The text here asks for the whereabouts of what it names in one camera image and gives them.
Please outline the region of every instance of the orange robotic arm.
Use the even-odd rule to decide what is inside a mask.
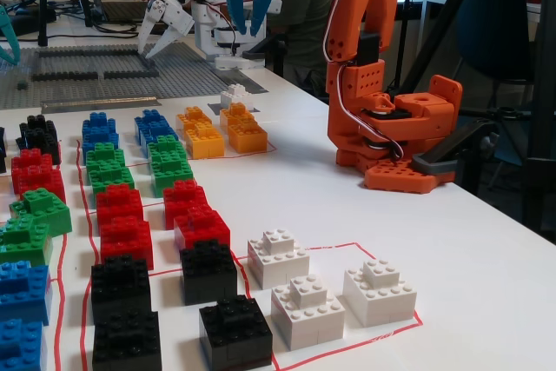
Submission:
[[[336,162],[364,172],[368,188],[423,193],[453,175],[423,176],[408,167],[407,158],[453,131],[462,88],[435,76],[429,93],[398,96],[394,102],[383,93],[385,63],[378,55],[390,44],[396,8],[397,0],[334,0],[323,43],[328,136],[338,147]],[[401,161],[393,163],[390,156]]]

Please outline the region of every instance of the white table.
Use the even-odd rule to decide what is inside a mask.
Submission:
[[[58,30],[70,29],[69,23],[59,23],[66,24]],[[71,30],[80,32],[75,27]],[[51,44],[82,42],[59,39]],[[328,109],[324,104],[266,70],[245,73],[270,92],[255,97],[255,107],[261,111],[255,117],[268,132],[276,151],[191,162],[208,202],[232,231],[234,252],[245,255],[247,239],[258,238],[265,229],[276,227],[290,229],[310,248],[358,242],[371,253],[395,262],[419,294],[417,312],[423,326],[381,340],[371,336],[387,334],[391,328],[367,331],[350,321],[346,334],[367,343],[310,361],[303,369],[334,370],[346,364],[350,369],[400,371],[556,369],[552,335],[556,326],[556,288],[551,284],[556,248],[552,244],[453,184],[428,195],[363,188],[360,173],[334,163],[335,148],[326,135]],[[170,122],[185,106],[198,105],[217,123],[207,106],[217,102],[214,96],[160,102],[162,107],[158,110]],[[40,109],[0,111],[0,121],[10,141],[10,156],[16,154],[18,124],[38,112]],[[143,204],[157,203],[145,208],[145,219],[152,229],[155,272],[179,268],[173,231],[162,230],[161,199],[153,197],[149,168],[134,139],[133,118],[140,110],[107,112],[116,119],[127,164],[143,164],[131,168]],[[90,315],[83,316],[83,295],[95,260],[91,245],[93,242],[100,248],[100,242],[94,215],[90,216],[93,228],[89,231],[76,166],[77,140],[81,140],[81,125],[87,117],[86,112],[50,116],[61,140],[61,170],[74,224],[74,231],[67,235],[63,263],[62,237],[54,239],[50,263],[51,274],[62,277],[65,288],[61,309],[59,283],[53,283],[51,325],[46,328],[50,371],[83,369],[82,337],[84,363],[88,370],[92,369],[94,328]],[[235,156],[229,147],[227,156]],[[85,185],[83,189],[90,204],[90,187]],[[9,177],[0,177],[0,221],[9,218],[8,204],[14,199]],[[367,259],[354,245],[312,250],[310,254],[311,269],[320,273],[336,294],[341,292],[343,270]],[[199,307],[182,305],[180,274],[151,277],[153,309],[160,315],[164,369],[203,370],[206,363],[196,339]],[[251,284],[252,296],[267,314],[268,290],[261,291]],[[61,311],[63,319],[57,326]],[[82,331],[83,318],[86,326]],[[328,347],[290,354],[283,352],[281,337],[275,334],[275,354],[281,369],[291,369],[291,364],[346,345],[353,344],[348,340],[330,342]],[[59,368],[54,362],[57,350]]]
[[[444,4],[446,0],[423,0],[423,8],[420,13],[420,26],[419,37],[417,38],[417,54],[419,54],[420,47],[423,43],[423,37],[427,36],[428,19],[430,15],[431,3]],[[531,23],[540,22],[540,4],[528,3],[527,4],[527,18]]]

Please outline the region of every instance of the gray lego baseplate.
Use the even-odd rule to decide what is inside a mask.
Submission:
[[[152,63],[137,55],[134,45],[22,49],[21,55],[18,66],[0,60],[0,109],[38,108],[51,101],[211,96],[227,88],[210,64],[184,43],[171,44]],[[52,81],[56,74],[62,75]],[[34,82],[36,75],[46,81]]]

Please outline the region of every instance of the laptop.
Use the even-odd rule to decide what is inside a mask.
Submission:
[[[91,17],[93,21],[101,23],[141,23],[147,10],[147,2],[91,1]]]

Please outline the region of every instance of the green shirt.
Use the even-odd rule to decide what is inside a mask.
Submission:
[[[332,0],[282,0],[280,15],[268,15],[270,28],[288,26],[285,63],[326,75],[322,39]]]

